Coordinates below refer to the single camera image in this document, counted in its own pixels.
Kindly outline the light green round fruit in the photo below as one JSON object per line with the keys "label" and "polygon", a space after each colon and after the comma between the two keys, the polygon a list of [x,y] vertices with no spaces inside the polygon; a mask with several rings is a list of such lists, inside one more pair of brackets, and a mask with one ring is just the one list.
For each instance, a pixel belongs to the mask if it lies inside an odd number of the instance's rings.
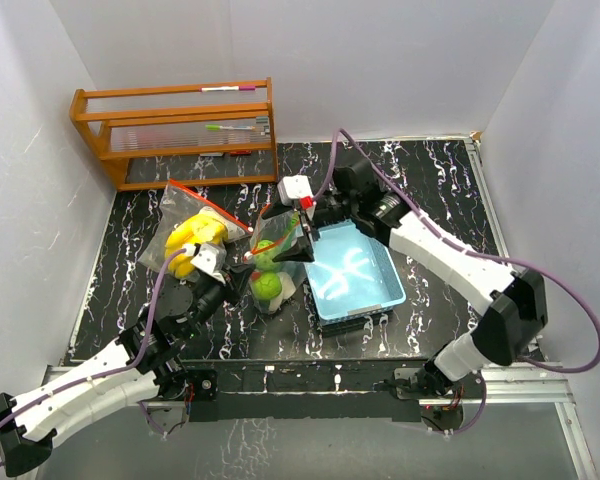
{"label": "light green round fruit", "polygon": [[275,272],[255,272],[251,278],[251,290],[258,301],[271,301],[282,292],[282,283]]}

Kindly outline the dark green round vegetable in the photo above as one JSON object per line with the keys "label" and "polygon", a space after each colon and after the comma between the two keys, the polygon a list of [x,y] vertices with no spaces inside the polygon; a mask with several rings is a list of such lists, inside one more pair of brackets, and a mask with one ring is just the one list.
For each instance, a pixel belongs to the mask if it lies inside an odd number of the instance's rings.
{"label": "dark green round vegetable", "polygon": [[254,254],[256,268],[261,271],[276,271],[280,266],[274,261],[277,254],[277,246],[273,241],[266,239],[259,241]]}

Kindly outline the clear zip bag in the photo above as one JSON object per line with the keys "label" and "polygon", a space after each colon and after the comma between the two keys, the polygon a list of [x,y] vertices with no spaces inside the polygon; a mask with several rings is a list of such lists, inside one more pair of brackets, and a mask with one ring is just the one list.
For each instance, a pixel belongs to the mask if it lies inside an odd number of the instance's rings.
{"label": "clear zip bag", "polygon": [[193,279],[197,266],[205,273],[220,267],[226,246],[253,232],[222,207],[175,180],[167,182],[159,209],[161,220],[140,263],[154,272],[166,266],[179,280]]}
{"label": "clear zip bag", "polygon": [[287,302],[306,278],[304,265],[295,261],[277,261],[300,238],[297,211],[286,210],[271,215],[273,205],[260,211],[244,259],[255,266],[249,288],[256,308],[273,314]]}

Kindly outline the yellow banana bunch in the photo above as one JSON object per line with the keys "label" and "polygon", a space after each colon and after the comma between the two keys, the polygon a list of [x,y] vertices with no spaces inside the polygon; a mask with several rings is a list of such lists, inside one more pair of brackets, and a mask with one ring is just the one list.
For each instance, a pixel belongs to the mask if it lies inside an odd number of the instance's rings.
{"label": "yellow banana bunch", "polygon": [[[228,229],[221,216],[213,209],[203,208],[171,232],[165,243],[165,256],[171,256],[186,243],[223,245],[227,240]],[[168,266],[169,272],[178,279],[191,269],[189,258],[184,254],[178,255]]]}

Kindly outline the clear zip top bag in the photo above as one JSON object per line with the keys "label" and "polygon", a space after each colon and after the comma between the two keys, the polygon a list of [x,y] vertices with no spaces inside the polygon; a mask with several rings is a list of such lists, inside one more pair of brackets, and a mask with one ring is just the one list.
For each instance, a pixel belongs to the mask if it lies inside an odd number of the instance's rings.
{"label": "clear zip top bag", "polygon": [[222,207],[175,180],[167,182],[159,209],[161,220],[140,263],[154,272],[166,266],[179,280],[193,279],[197,266],[205,273],[220,267],[226,246],[253,232]]}

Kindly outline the white garlic bulb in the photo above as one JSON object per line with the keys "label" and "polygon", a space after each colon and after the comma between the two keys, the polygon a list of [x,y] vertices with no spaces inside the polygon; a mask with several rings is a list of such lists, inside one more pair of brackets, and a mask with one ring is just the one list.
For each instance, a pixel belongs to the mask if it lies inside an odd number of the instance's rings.
{"label": "white garlic bulb", "polygon": [[287,277],[280,278],[281,281],[281,291],[280,293],[274,297],[269,303],[269,312],[274,313],[278,311],[281,305],[289,300],[296,291],[296,285],[292,280],[289,280]]}

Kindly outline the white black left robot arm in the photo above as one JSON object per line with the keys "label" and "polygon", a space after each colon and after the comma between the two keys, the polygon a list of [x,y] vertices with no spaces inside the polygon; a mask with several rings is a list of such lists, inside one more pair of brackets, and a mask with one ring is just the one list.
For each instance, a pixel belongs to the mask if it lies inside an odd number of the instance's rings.
{"label": "white black left robot arm", "polygon": [[136,323],[92,358],[30,392],[1,393],[5,475],[36,469],[73,434],[120,409],[180,396],[187,376],[179,354],[200,324],[240,301],[253,271],[249,264],[229,265],[183,283],[160,275]]}

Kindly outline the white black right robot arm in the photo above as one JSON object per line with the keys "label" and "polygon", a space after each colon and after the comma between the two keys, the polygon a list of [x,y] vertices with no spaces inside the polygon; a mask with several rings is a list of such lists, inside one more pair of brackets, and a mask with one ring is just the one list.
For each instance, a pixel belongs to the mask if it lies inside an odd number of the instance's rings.
{"label": "white black right robot arm", "polygon": [[292,211],[301,226],[300,238],[279,260],[314,260],[318,228],[350,220],[362,234],[414,259],[450,285],[480,317],[471,331],[441,347],[413,376],[393,381],[395,388],[449,396],[465,376],[485,365],[511,365],[546,326],[545,284],[539,273],[516,272],[457,243],[395,188],[381,184],[366,160],[336,168],[332,179],[333,190],[322,195],[312,192],[304,175],[279,182],[273,203],[261,216],[270,219]]}

